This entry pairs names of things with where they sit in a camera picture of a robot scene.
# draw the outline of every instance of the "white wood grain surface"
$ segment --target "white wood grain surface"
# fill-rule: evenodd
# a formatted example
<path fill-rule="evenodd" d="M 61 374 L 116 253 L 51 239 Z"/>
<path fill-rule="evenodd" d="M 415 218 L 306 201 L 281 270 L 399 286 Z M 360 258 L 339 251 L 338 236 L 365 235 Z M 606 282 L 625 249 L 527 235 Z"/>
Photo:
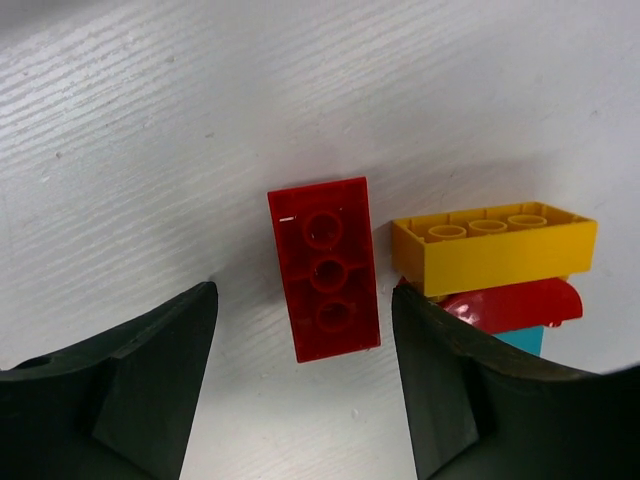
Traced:
<path fill-rule="evenodd" d="M 392 218 L 540 200 L 601 224 L 543 355 L 640 359 L 633 0 L 4 0 L 0 368 L 213 276 L 183 478 L 415 478 Z M 366 175 L 383 346 L 295 363 L 266 192 Z"/>

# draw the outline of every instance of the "lego brick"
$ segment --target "lego brick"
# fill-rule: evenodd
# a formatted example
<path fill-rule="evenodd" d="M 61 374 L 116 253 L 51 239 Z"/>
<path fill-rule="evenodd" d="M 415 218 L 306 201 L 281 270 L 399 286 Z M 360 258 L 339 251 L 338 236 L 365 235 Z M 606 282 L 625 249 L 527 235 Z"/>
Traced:
<path fill-rule="evenodd" d="M 268 200 L 298 362 L 379 346 L 366 178 Z"/>
<path fill-rule="evenodd" d="M 519 348 L 531 355 L 539 357 L 542 351 L 544 327 L 523 328 L 522 330 L 514 330 L 513 332 L 498 333 L 494 336 L 512 347 Z"/>
<path fill-rule="evenodd" d="M 394 220 L 393 266 L 437 297 L 591 268 L 597 223 L 537 202 Z"/>
<path fill-rule="evenodd" d="M 580 295 L 559 278 L 458 293 L 440 306 L 490 334 L 536 326 L 559 327 L 565 320 L 582 317 Z"/>

